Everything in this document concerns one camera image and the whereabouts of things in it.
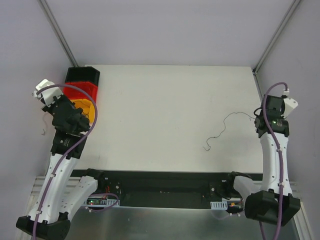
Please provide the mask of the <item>black storage bin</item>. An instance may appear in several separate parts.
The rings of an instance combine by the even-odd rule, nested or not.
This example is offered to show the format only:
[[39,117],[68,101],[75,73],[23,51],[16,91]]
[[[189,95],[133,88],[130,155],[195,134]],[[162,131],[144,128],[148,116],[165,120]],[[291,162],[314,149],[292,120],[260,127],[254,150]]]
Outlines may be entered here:
[[89,82],[99,85],[100,71],[92,66],[69,67],[65,77],[65,83]]

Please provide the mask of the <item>yellow storage bin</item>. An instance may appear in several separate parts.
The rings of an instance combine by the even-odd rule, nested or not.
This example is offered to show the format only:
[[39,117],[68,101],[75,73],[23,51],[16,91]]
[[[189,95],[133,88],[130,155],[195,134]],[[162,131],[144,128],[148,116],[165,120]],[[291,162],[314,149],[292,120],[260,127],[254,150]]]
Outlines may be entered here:
[[71,99],[70,101],[75,104],[76,108],[83,110],[82,113],[89,119],[89,123],[92,125],[95,119],[94,104],[86,98]]

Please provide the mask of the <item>right aluminium frame post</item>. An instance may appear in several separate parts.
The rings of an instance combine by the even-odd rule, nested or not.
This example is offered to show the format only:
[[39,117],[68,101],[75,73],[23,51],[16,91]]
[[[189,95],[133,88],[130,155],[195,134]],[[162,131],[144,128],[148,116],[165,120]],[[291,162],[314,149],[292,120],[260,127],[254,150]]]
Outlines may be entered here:
[[271,39],[269,40],[265,50],[263,51],[261,57],[259,58],[257,64],[252,69],[252,73],[256,76],[263,66],[265,60],[267,59],[268,55],[271,53],[272,49],[276,45],[278,39],[281,37],[283,31],[285,30],[286,26],[288,25],[289,21],[294,16],[295,12],[299,8],[303,1],[302,0],[293,0],[289,5],[289,8],[285,12],[284,16],[282,17],[279,25],[277,26],[275,32],[273,33]]

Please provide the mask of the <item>red storage bin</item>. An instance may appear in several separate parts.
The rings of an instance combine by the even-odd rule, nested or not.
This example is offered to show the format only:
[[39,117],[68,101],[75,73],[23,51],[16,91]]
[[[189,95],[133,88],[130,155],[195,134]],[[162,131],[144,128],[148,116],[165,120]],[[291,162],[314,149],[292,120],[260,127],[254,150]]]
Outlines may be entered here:
[[[98,94],[98,86],[97,85],[95,85],[89,81],[66,82],[66,84],[83,90],[96,102],[97,94]],[[74,88],[64,87],[63,93],[70,100],[79,100],[79,99],[89,100],[89,98],[84,93],[82,93]]]

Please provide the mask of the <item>left aluminium frame post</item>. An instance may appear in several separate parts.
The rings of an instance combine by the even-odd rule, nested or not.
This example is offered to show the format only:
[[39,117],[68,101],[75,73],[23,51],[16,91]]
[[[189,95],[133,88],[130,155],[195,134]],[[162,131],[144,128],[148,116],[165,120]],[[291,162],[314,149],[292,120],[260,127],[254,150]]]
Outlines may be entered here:
[[46,0],[37,0],[39,6],[41,7],[48,23],[50,24],[59,44],[61,45],[65,55],[67,56],[69,62],[73,67],[78,67],[78,62],[76,58],[74,57],[72,50],[54,16],[53,11],[51,10],[48,2]]

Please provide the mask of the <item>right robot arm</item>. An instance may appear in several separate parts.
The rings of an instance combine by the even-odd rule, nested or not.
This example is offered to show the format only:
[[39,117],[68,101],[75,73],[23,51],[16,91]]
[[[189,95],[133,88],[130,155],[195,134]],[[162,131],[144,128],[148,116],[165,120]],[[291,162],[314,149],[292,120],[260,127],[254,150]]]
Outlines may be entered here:
[[226,197],[240,197],[248,219],[285,226],[300,210],[301,202],[293,197],[287,165],[289,123],[287,116],[298,103],[285,95],[268,95],[260,113],[255,116],[255,128],[262,147],[262,184],[257,186],[251,176],[233,171],[222,188]]

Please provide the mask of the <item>aluminium frame post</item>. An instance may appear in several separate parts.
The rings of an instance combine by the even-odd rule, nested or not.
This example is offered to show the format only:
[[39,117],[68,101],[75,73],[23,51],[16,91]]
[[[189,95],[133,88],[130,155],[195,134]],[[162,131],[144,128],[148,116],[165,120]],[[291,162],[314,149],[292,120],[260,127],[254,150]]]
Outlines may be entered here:
[[302,0],[293,0],[289,5],[289,8],[285,12],[284,16],[282,17],[279,25],[277,26],[275,32],[273,33],[271,39],[269,40],[265,50],[263,51],[261,57],[259,58],[257,64],[252,69],[252,73],[256,76],[263,66],[265,60],[267,59],[268,55],[271,53],[272,49],[276,45],[278,39],[281,37],[283,31],[285,30],[286,26],[288,25],[289,21],[294,16],[295,12],[299,8],[303,1]]
[[73,67],[78,67],[78,62],[76,58],[74,57],[72,50],[54,16],[53,11],[51,10],[48,2],[46,0],[37,0],[39,6],[41,7],[48,23],[50,24],[59,44],[61,45],[65,55],[67,56],[69,62]]

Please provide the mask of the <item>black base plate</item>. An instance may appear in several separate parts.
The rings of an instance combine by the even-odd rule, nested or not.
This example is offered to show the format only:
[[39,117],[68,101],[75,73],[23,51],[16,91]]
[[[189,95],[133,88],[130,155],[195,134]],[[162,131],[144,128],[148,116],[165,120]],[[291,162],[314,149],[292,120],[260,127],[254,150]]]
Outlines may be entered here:
[[84,175],[98,181],[96,193],[112,193],[122,207],[210,209],[227,193],[222,185],[228,173],[106,171],[87,169]]

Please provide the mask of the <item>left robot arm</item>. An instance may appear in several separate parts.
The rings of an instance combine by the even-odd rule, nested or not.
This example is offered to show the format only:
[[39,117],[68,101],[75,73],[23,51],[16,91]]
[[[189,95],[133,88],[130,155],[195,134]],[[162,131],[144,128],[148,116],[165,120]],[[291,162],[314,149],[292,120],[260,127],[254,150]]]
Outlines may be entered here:
[[16,227],[34,240],[64,240],[76,212],[91,194],[102,194],[106,183],[101,171],[88,169],[76,187],[65,194],[91,131],[90,121],[64,94],[53,97],[43,111],[52,115],[55,128],[50,163],[34,207],[18,218]]

